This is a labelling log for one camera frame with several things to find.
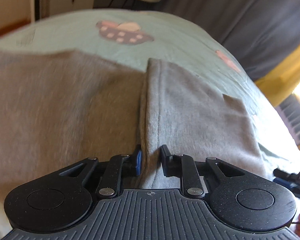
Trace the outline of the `mint green patterned bedsheet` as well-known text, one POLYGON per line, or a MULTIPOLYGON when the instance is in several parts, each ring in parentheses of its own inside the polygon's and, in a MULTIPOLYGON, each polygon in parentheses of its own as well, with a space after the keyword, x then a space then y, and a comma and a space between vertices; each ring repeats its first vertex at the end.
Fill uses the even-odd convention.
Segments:
POLYGON ((300 151, 277 111, 231 53, 192 22, 154 11, 82 10, 1 37, 0 50, 79 50, 138 70, 145 70, 149 58, 176 63, 217 91, 243 101, 266 169, 300 172, 300 151))

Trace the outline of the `grey sweat pants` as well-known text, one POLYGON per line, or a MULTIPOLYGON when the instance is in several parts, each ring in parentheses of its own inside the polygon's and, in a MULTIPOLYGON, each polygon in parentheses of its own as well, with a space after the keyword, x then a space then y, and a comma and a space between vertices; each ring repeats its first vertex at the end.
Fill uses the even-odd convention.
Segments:
POLYGON ((137 144, 140 187, 178 185, 159 169, 161 145, 267 176, 243 102, 176 64, 150 59, 141 72, 80 51, 0 51, 0 201, 25 182, 137 144))

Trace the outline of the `grey curtain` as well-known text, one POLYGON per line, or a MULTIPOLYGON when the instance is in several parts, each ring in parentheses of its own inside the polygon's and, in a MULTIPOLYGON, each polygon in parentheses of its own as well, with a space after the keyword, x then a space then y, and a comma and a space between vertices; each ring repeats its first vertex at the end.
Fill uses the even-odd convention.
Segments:
POLYGON ((155 8, 203 28, 252 80, 300 45, 300 0, 162 0, 155 8))

